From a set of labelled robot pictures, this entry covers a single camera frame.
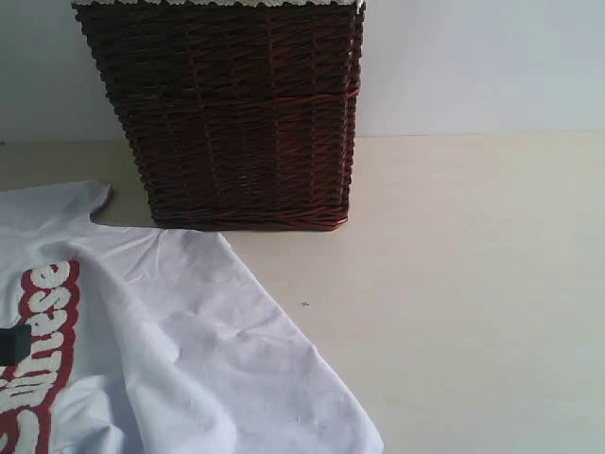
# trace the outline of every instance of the white t-shirt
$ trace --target white t-shirt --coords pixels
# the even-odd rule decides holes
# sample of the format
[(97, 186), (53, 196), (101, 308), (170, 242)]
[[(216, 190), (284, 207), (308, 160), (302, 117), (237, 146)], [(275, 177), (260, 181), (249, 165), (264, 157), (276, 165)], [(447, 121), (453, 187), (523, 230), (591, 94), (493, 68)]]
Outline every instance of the white t-shirt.
[(377, 454), (368, 415), (217, 234), (106, 227), (109, 186), (0, 193), (0, 452)]

